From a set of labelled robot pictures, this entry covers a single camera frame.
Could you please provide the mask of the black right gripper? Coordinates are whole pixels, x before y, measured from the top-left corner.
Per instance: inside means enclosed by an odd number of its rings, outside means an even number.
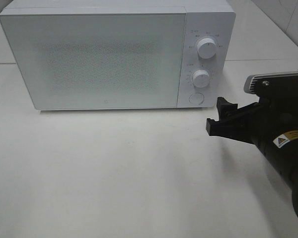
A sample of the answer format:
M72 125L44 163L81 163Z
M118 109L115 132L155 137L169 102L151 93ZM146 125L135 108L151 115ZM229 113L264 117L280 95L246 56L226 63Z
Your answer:
M255 112L249 123L254 144L281 174L298 174L298 97L272 99L264 108L257 102L238 108L238 104L217 98L219 121L207 118L209 136L251 143L244 121L238 118Z

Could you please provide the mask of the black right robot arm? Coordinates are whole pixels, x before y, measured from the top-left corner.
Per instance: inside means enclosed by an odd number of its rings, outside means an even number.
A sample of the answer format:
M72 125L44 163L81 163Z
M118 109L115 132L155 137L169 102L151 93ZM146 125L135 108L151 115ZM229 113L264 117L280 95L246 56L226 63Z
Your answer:
M298 97L260 98L241 108L218 97L217 110L218 121L207 119L208 134L255 145L290 187L298 217Z

